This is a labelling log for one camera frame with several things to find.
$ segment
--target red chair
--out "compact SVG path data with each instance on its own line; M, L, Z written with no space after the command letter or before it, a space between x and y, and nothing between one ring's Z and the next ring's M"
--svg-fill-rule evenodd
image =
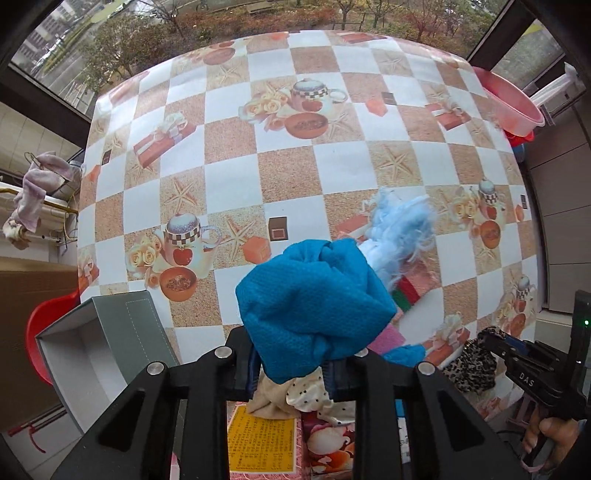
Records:
M27 322L27 330L25 331L25 347L27 349L27 355L33 364L33 368L37 372L37 375L49 385L52 385L51 377L47 371L35 337L78 305L80 305L80 293L76 290L63 297L40 303L37 308L33 310Z

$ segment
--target pink plastic tub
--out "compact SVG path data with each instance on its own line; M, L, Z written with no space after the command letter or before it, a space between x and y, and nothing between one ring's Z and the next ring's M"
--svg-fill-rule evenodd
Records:
M544 126L542 112L515 85L480 67L474 67L474 72L493 100L495 115L503 130L526 137L535 127Z

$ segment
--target brown cardboard box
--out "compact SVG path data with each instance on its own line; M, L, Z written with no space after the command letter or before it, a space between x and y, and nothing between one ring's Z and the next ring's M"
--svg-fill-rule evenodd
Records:
M76 267L0 257L0 431L37 417L59 403L37 376L25 350L25 327L41 302L78 288Z

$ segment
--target checkered tablecloth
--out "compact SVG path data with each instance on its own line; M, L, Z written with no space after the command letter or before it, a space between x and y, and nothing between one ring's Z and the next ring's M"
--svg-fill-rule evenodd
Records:
M491 100L465 60L364 33L228 41L102 96L80 195L82 299L147 288L194 361L241 323L234 290L256 263L362 235L380 186L428 194L439 214L425 261L440 281L398 324L406 341L452 353L491 324L532 339L529 200ZM485 416L521 394L502 366L497 380L474 399Z

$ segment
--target yellow label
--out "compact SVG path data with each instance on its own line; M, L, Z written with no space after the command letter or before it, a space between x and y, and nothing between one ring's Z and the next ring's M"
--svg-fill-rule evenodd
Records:
M231 472L292 473L295 470L296 420L267 420L236 408L228 427Z

